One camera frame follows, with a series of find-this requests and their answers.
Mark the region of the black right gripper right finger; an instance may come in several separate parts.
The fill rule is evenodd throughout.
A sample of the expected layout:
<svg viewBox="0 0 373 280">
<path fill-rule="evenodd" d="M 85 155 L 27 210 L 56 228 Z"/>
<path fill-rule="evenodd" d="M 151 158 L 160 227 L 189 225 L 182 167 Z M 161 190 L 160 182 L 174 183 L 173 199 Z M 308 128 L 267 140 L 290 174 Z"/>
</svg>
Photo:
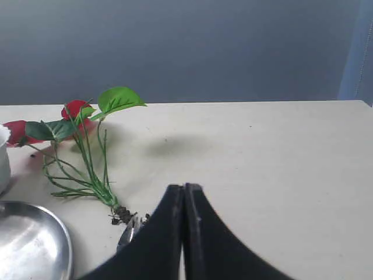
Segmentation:
<svg viewBox="0 0 373 280">
<path fill-rule="evenodd" d="M 233 234 L 200 185 L 187 183 L 184 191 L 186 279 L 290 279 Z"/>
</svg>

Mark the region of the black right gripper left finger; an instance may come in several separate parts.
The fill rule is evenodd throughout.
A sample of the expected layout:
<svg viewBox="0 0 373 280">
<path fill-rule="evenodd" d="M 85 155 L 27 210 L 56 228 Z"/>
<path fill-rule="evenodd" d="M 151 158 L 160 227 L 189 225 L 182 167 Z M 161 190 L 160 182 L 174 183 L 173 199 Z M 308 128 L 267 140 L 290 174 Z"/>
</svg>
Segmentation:
<svg viewBox="0 0 373 280">
<path fill-rule="evenodd" d="M 183 210 L 183 187 L 168 186 L 132 241 L 81 279 L 178 279 Z"/>
</svg>

